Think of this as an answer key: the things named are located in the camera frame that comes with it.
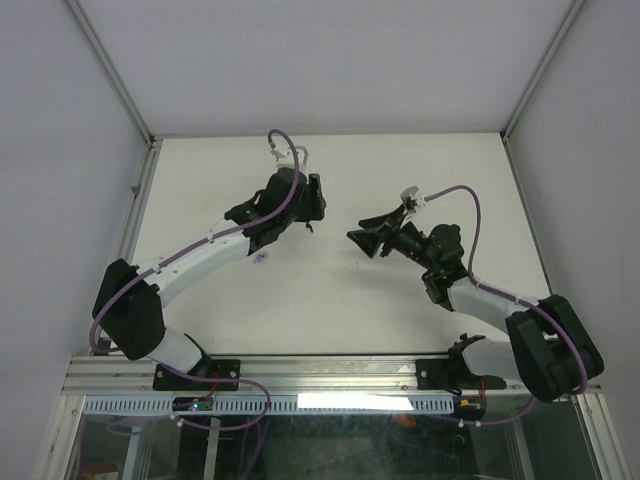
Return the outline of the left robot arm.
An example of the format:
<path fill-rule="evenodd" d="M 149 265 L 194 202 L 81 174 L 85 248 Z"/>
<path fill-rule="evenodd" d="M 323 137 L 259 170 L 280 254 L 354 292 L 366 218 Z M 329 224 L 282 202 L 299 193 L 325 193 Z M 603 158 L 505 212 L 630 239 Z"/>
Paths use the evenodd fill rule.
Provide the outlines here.
<path fill-rule="evenodd" d="M 210 373 L 206 354 L 189 335 L 166 326 L 164 309 L 216 270 L 276 242 L 292 224 L 323 220 L 325 209 L 318 174 L 280 168 L 265 188 L 232 207 L 195 242 L 137 265 L 113 261 L 92 317 L 128 360 L 165 364 L 184 386 L 201 387 Z"/>

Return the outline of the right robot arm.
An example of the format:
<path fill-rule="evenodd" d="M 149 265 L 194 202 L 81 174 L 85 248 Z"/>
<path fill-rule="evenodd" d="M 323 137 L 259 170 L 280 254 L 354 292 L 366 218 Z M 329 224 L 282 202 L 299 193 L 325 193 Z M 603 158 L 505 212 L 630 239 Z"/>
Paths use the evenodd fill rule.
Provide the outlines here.
<path fill-rule="evenodd" d="M 506 341 L 462 336 L 449 350 L 448 378 L 469 387 L 481 376 L 522 382 L 539 401 L 578 391 L 604 371 L 604 360 L 571 303 L 560 295 L 522 298 L 471 277 L 460 228 L 439 224 L 424 234 L 404 207 L 359 222 L 346 236 L 368 257 L 397 252 L 423 267 L 430 300 L 504 332 Z"/>

